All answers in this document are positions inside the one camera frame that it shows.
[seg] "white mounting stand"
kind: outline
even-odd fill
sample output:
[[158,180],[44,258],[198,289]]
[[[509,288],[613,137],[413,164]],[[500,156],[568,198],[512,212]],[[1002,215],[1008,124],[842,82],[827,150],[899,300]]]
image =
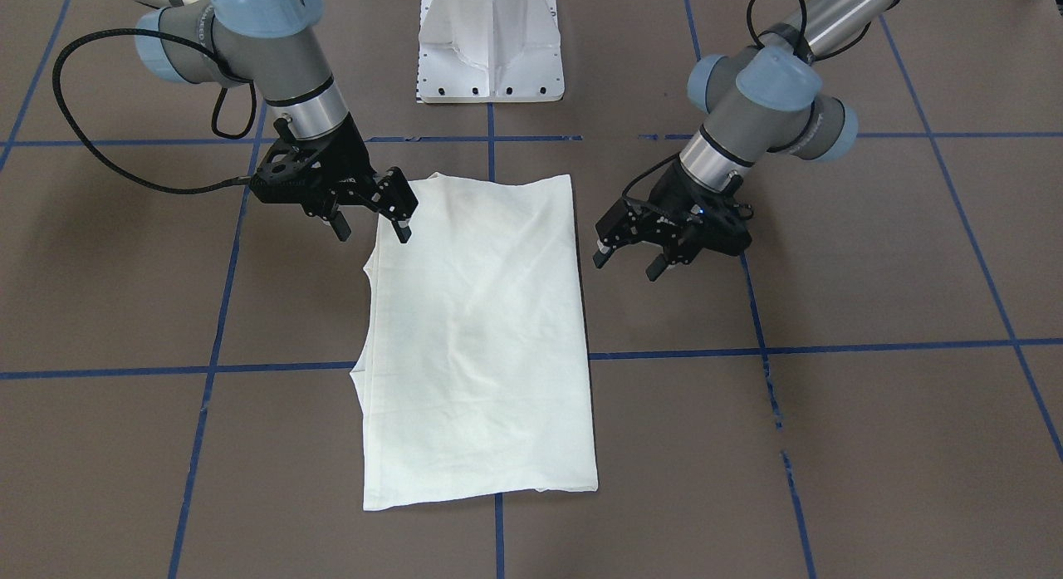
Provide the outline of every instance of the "white mounting stand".
[[421,0],[419,38],[419,101],[557,101],[564,93],[557,0]]

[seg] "white plastic base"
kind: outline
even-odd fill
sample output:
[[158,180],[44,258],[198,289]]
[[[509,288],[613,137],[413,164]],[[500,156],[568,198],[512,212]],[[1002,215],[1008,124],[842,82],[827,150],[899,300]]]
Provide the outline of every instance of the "white plastic base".
[[[553,29],[557,37],[554,45],[541,41],[521,41],[514,37],[514,28],[508,28],[507,20],[500,20],[500,11],[491,0],[482,4],[462,4],[460,8],[449,6],[448,30],[453,33],[444,42],[439,33],[432,42],[425,41],[424,20],[434,0],[421,0],[421,52],[418,56],[417,99],[424,103],[484,103],[497,102],[542,102],[557,101],[564,95],[564,74],[561,70],[560,35],[557,34],[557,0],[545,0]],[[456,20],[469,8],[490,8],[487,17],[478,20]],[[528,11],[540,7],[529,3]],[[533,18],[528,12],[525,20]],[[466,50],[457,46],[460,25],[479,25],[479,37],[486,41],[480,51]],[[508,62],[500,62],[496,54],[513,53]],[[470,54],[486,53],[487,62],[474,62]]]

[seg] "blue joint cap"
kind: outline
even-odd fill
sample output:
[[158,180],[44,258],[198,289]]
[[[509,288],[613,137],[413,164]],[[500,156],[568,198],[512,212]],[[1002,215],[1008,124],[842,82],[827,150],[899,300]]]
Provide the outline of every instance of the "blue joint cap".
[[687,98],[703,113],[709,113],[709,76],[716,64],[724,59],[720,54],[706,55],[694,64],[694,69],[690,71],[690,79],[687,79]]
[[845,110],[845,120],[842,121],[842,132],[838,134],[838,140],[834,141],[834,144],[831,144],[830,149],[827,149],[826,154],[820,155],[819,158],[814,158],[812,161],[833,161],[833,159],[847,154],[857,141],[857,133],[860,132],[860,120],[857,118],[857,110],[844,105],[844,103],[842,103],[842,109]]
[[[158,30],[158,18],[163,15],[163,10],[156,10],[154,12],[149,12],[140,17],[137,21],[136,28],[144,29],[146,31],[157,31]],[[158,37],[149,37],[147,35],[136,35],[133,37],[136,42],[136,52],[140,56],[140,62],[152,71],[153,74],[163,79],[164,81],[170,81],[171,83],[187,83],[181,74],[178,73],[176,68],[171,64],[170,58],[166,55],[166,50],[163,49],[163,39]]]
[[288,37],[321,20],[322,0],[210,0],[214,16],[246,37]]
[[799,113],[823,88],[811,66],[775,46],[761,49],[735,84],[749,101],[778,113]]

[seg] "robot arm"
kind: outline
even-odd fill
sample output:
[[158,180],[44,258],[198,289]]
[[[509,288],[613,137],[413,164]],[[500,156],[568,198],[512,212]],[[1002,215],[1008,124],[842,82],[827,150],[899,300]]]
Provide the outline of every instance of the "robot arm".
[[[392,167],[382,175],[369,161],[313,31],[322,0],[135,1],[161,8],[140,18],[136,35],[140,59],[159,79],[224,88],[256,84],[281,137],[247,181],[258,200],[301,204],[305,215],[327,220],[340,241],[351,229],[339,205],[364,205],[391,220],[400,241],[409,239],[417,198],[402,170]],[[215,57],[161,34],[197,44]]]
[[753,241],[746,229],[753,208],[735,195],[763,154],[828,161],[853,147],[856,113],[820,93],[823,82],[812,65],[851,47],[861,30],[900,0],[799,1],[800,11],[756,36],[755,46],[695,65],[688,98],[708,117],[679,155],[657,166],[668,167],[648,200],[627,195],[643,174],[595,224],[596,268],[635,242],[662,249],[646,269],[651,280],[690,263],[702,250],[739,256]]

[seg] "white cloth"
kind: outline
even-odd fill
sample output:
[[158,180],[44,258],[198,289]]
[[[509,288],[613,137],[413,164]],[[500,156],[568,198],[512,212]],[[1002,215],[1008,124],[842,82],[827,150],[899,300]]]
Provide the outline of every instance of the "white cloth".
[[365,268],[365,510],[596,490],[570,177],[410,186],[412,238],[382,217]]

